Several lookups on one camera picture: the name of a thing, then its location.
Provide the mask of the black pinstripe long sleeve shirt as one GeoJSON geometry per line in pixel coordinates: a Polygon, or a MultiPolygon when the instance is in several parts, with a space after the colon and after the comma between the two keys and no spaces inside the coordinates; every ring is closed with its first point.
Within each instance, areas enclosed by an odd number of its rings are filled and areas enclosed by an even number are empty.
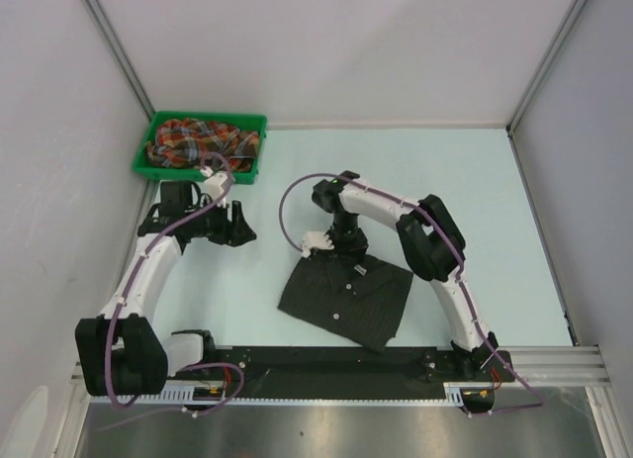
{"type": "Polygon", "coordinates": [[[397,335],[413,274],[372,255],[299,260],[278,310],[381,353],[397,335]]]}

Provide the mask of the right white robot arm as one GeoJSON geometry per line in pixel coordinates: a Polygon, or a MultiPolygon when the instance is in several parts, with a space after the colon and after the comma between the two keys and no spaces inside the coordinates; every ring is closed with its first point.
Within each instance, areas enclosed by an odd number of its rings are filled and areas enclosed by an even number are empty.
{"type": "Polygon", "coordinates": [[[306,235],[304,249],[327,247],[359,258],[368,248],[358,226],[360,216],[392,229],[409,269],[429,282],[448,319],[458,372],[468,380],[479,380],[491,370],[498,343],[468,286],[465,239],[441,199],[434,195],[417,202],[399,198],[345,171],[316,183],[312,200],[333,220],[327,232],[306,235]]]}

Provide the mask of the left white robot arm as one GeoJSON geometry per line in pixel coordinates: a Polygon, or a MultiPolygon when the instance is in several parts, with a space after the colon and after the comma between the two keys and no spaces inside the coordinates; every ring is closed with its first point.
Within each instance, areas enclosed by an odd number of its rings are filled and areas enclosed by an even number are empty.
{"type": "Polygon", "coordinates": [[[179,373],[205,379],[217,371],[219,355],[209,331],[158,333],[153,319],[166,281],[192,240],[240,247],[256,239],[240,202],[227,198],[231,185],[223,172],[201,184],[161,183],[159,200],[137,228],[134,256],[112,299],[97,317],[82,319],[75,328],[91,396],[116,402],[154,395],[179,373]]]}

